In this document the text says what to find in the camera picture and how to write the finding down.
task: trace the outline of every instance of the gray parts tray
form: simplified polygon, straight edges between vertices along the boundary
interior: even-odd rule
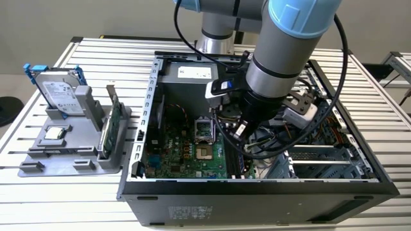
[[[114,174],[121,171],[131,108],[125,107],[115,96],[114,106],[103,110],[99,101],[93,99],[89,86],[78,88],[79,95],[86,116],[63,118],[58,110],[46,110],[50,118],[19,166],[21,177]]]

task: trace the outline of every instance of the white sticker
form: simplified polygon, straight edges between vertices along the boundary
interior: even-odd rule
[[[47,94],[58,109],[66,114],[83,114],[83,109],[71,85],[66,82],[43,82]]]
[[[170,206],[169,212],[174,220],[210,219],[213,206]]]
[[[223,82],[222,83],[222,90],[227,89],[229,88],[229,81]]]
[[[211,67],[182,66],[178,77],[211,79]]]

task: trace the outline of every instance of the aluminum table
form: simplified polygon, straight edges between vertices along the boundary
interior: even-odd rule
[[[114,84],[121,101],[133,108],[125,153],[135,153],[134,140],[146,96],[155,51],[190,49],[179,41],[85,38],[73,41],[57,67],[81,65],[103,105],[111,100],[106,85]],[[254,50],[238,45],[237,52]],[[337,87],[343,53],[317,49],[313,59]],[[165,227],[169,230],[411,230],[411,120],[374,80],[354,55],[350,55],[347,80],[341,101],[382,162],[401,195],[337,225]],[[142,227],[126,202],[117,201],[121,173],[77,177],[18,177],[17,168],[26,158],[47,119],[46,101],[39,91],[0,140],[0,230],[139,230]]]

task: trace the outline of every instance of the blue drive bracket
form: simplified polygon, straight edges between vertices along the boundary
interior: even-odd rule
[[[38,75],[39,75],[42,72],[49,72],[49,71],[69,71],[69,72],[75,72],[75,74],[77,74],[78,77],[79,77],[79,83],[81,83],[81,85],[86,85],[86,86],[87,86],[87,80],[86,80],[86,77],[85,77],[85,72],[83,72],[83,69],[82,69],[82,67],[81,67],[79,65],[77,65],[74,69],[67,69],[67,68],[57,68],[57,67],[50,68],[47,65],[35,65],[35,66],[31,68],[31,64],[26,64],[26,65],[23,66],[23,68],[25,68],[25,73],[26,73],[26,75],[29,76],[29,78],[30,78],[33,84],[37,85],[37,87],[38,87],[38,89],[39,89],[39,91],[41,91],[41,93],[42,93],[42,95],[43,95],[43,97],[45,97],[45,99],[46,99],[46,102],[47,102],[47,104],[49,104],[49,106],[50,106],[51,109],[57,109],[57,108],[53,106],[50,100],[49,100],[47,97],[46,97],[46,94],[45,94],[43,90],[42,90],[42,88],[41,88],[41,86],[39,86],[39,83],[37,82],[37,77],[38,77]],[[62,116],[63,116],[63,118],[67,118],[67,117],[69,117],[67,113],[65,113],[65,112],[62,112]]]
[[[33,84],[37,85],[37,87],[38,87],[38,89],[39,89],[39,91],[41,91],[41,93],[42,93],[42,95],[43,95],[43,98],[46,99],[46,102],[47,102],[47,104],[50,105],[50,108],[51,108],[51,109],[55,109],[55,108],[53,107],[51,102],[47,100],[47,97],[46,97],[46,95],[45,95],[45,92],[43,92],[43,90],[42,90],[42,88],[39,87],[39,84],[38,84],[37,78],[35,78],[35,77],[39,75],[39,73],[47,71],[50,67],[49,67],[47,65],[37,65],[37,66],[34,66],[33,69],[31,69],[31,64],[26,64],[26,65],[23,66],[23,68],[25,68],[25,73],[26,73],[26,75],[29,76],[29,79],[31,80]]]
[[[83,72],[83,69],[79,65],[75,66],[75,71],[78,72],[82,85],[87,85],[87,81],[86,81],[86,78],[85,78],[85,72]]]

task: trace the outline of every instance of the open computer tower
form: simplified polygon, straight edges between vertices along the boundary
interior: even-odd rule
[[[233,75],[193,53],[155,53],[119,188],[143,226],[338,223],[400,194],[339,102],[299,145],[267,160],[245,158],[217,131],[206,100],[207,83]],[[335,90],[315,60],[301,77],[317,92],[318,119]],[[226,109],[226,126],[235,126],[237,112]],[[279,123],[267,126],[279,127],[277,139],[287,143],[294,128]]]

